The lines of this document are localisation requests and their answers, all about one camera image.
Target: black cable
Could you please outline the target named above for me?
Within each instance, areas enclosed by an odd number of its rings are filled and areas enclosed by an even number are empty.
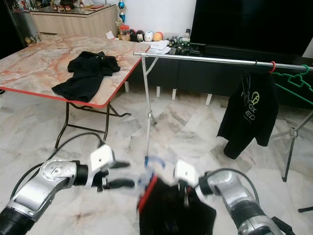
[[[101,139],[101,137],[100,137],[97,133],[94,133],[94,132],[82,133],[82,134],[73,136],[72,138],[68,139],[68,140],[65,141],[63,144],[61,144],[61,146],[58,147],[58,148],[51,154],[51,156],[50,156],[46,161],[48,161],[48,160],[50,160],[51,158],[53,158],[54,155],[56,155],[56,154],[59,152],[59,150],[60,150],[62,147],[64,147],[64,145],[66,145],[68,142],[72,141],[73,139],[75,139],[75,138],[77,138],[77,137],[84,136],[84,135],[94,135],[94,136],[97,136],[98,139],[99,139],[99,141],[100,141],[99,147],[105,144],[105,142]],[[20,186],[20,184],[22,183],[22,181],[25,179],[25,177],[26,177],[29,173],[31,173],[34,169],[40,167],[42,164],[44,164],[44,163],[40,163],[40,164],[38,164],[38,165],[33,166],[32,168],[30,168],[30,169],[20,178],[20,180],[17,182],[17,184],[15,185],[15,187],[14,187],[12,193],[11,193],[10,200],[11,200],[11,199],[13,198],[13,196],[15,195],[15,193],[16,193],[18,187]],[[39,170],[37,170],[37,171],[35,172],[35,174],[33,174],[32,177],[30,177],[29,180],[31,180],[32,178],[34,178],[34,177],[38,174],[38,172],[39,172]]]
[[[214,170],[212,172],[209,172],[205,177],[206,177],[206,179],[208,179],[212,175],[215,175],[216,173],[221,172],[221,171],[233,171],[233,172],[236,172],[236,173],[242,175],[249,182],[249,184],[251,185],[251,188],[252,188],[252,190],[254,192],[255,200],[260,204],[259,195],[258,195],[258,192],[257,192],[253,182],[244,173],[242,173],[241,171],[238,171],[238,170],[232,169],[232,168],[220,168],[220,169]]]
[[[97,136],[100,143],[99,143],[99,147],[102,146],[103,144],[105,144],[105,142],[101,139],[101,137],[97,134],[97,133],[94,133],[94,132],[86,132],[86,133],[82,133],[82,134],[79,134],[79,135],[76,135],[76,136],[73,136],[72,138],[68,139],[67,141],[65,141],[63,144],[61,144],[60,147],[58,147],[52,154],[51,156],[47,159],[50,160],[51,158],[54,157],[54,155],[57,154],[57,152],[59,152],[59,150],[64,146],[66,145],[68,142],[72,141],[73,139],[77,138],[77,137],[80,137],[80,136],[85,136],[85,135],[94,135],[94,136]]]
[[[16,190],[18,190],[18,187],[20,186],[21,182],[25,179],[25,177],[26,177],[27,175],[29,175],[29,173],[32,172],[34,169],[40,167],[42,164],[44,164],[44,163],[40,163],[40,164],[37,164],[37,165],[33,166],[32,168],[30,168],[30,169],[20,178],[20,180],[17,182],[17,184],[15,185],[15,187],[14,187],[12,193],[11,193],[10,200],[11,200],[12,197],[15,195]]]

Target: black t-shirt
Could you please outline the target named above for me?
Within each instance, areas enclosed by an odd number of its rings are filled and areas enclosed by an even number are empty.
[[[100,88],[103,76],[112,76],[120,67],[114,56],[106,56],[83,51],[69,62],[67,70],[74,72],[73,77],[66,82],[56,85],[52,90],[68,100],[89,102]]]
[[[224,153],[232,159],[253,138],[267,146],[278,113],[276,86],[269,73],[251,73],[250,81],[243,82],[229,99],[217,134],[228,140]]]
[[[188,191],[189,206],[178,186],[169,186],[157,176],[140,199],[140,235],[213,235],[215,209]]]

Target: marble floor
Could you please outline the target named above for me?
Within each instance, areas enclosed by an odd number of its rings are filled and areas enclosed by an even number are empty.
[[[111,170],[110,178],[129,177],[138,180],[143,167],[147,112],[143,87],[131,85],[129,93],[121,89],[112,101],[119,112],[131,117],[110,117],[107,144],[119,160],[128,160],[131,167]],[[166,162],[166,168],[155,166],[165,181],[172,183],[173,167],[178,159],[192,163],[204,171],[233,167],[246,173],[255,184],[264,212],[292,225],[296,235],[313,234],[313,211],[298,213],[298,208],[313,206],[313,122],[309,122],[296,140],[288,182],[282,182],[289,137],[270,140],[268,147],[253,141],[236,160],[223,154],[226,141],[216,134],[228,98],[212,97],[150,88],[151,103],[157,125],[152,126],[150,156]],[[280,107],[273,130],[277,134],[299,123],[309,110]],[[9,200],[15,183],[30,167],[44,161],[53,151],[65,118],[65,103],[46,98],[5,92],[0,96],[0,208]],[[70,109],[70,123],[100,129],[105,117]],[[68,127],[61,142],[84,132]],[[59,156],[86,163],[96,148],[94,136],[83,136],[70,142]],[[30,235],[137,235],[139,234],[136,203],[142,188],[119,189],[97,193],[95,188],[73,187],[59,192],[52,205],[34,225]],[[237,234],[236,226],[219,197],[209,196],[207,203],[217,210],[215,235]]]

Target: trophy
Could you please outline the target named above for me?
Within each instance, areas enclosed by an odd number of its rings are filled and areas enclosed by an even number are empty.
[[[120,18],[122,18],[123,23],[124,23],[125,22],[125,13],[124,13],[124,11],[126,10],[126,8],[125,8],[125,3],[123,2],[123,0],[119,0],[118,8],[121,11],[119,13],[119,16],[120,16]]]

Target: clothes hanger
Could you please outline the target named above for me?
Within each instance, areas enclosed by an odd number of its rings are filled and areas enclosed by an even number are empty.
[[[288,82],[289,82],[290,84],[292,84],[292,85],[294,85],[294,86],[296,86],[296,87],[298,87],[298,88],[302,88],[303,85],[305,85],[305,86],[308,88],[308,90],[313,93],[313,89],[312,89],[312,87],[310,86],[310,84],[307,83],[306,81],[304,81],[304,80],[303,80],[303,77],[302,77],[302,76],[306,75],[306,74],[310,71],[309,66],[307,66],[307,65],[301,65],[301,66],[304,66],[307,70],[306,70],[305,72],[302,72],[302,73],[299,73],[299,74],[296,74],[296,75],[291,75],[291,74],[287,74],[287,73],[278,73],[278,72],[274,72],[275,69],[276,69],[276,63],[275,63],[274,61],[272,61],[271,63],[273,64],[273,69],[272,69],[269,73],[274,74],[274,75],[278,75],[278,76],[280,76],[280,77],[286,76],[286,77],[288,77]],[[300,81],[300,84],[297,84],[297,83],[295,83],[295,82],[292,81],[292,80],[295,80],[295,79],[297,79],[298,81]],[[281,85],[278,85],[277,83],[275,83],[275,85],[278,86],[278,87],[280,87],[280,88],[282,88],[283,90],[285,90],[285,91],[287,91],[287,92],[289,92],[289,93],[295,95],[296,97],[298,97],[298,98],[300,98],[300,99],[302,99],[302,100],[304,100],[304,101],[310,103],[311,105],[313,105],[313,102],[311,102],[311,101],[307,100],[306,98],[304,98],[304,97],[298,95],[297,93],[294,93],[294,92],[288,90],[287,88],[285,88],[285,87],[283,87],[283,86],[281,86]]]
[[[244,79],[247,85],[247,90],[245,89],[245,85],[244,85]],[[249,102],[249,97],[250,97],[250,86],[251,86],[251,77],[250,74],[246,71],[243,72],[243,74],[241,74],[241,84],[243,86],[243,97],[244,97],[244,104],[245,106],[248,104]]]

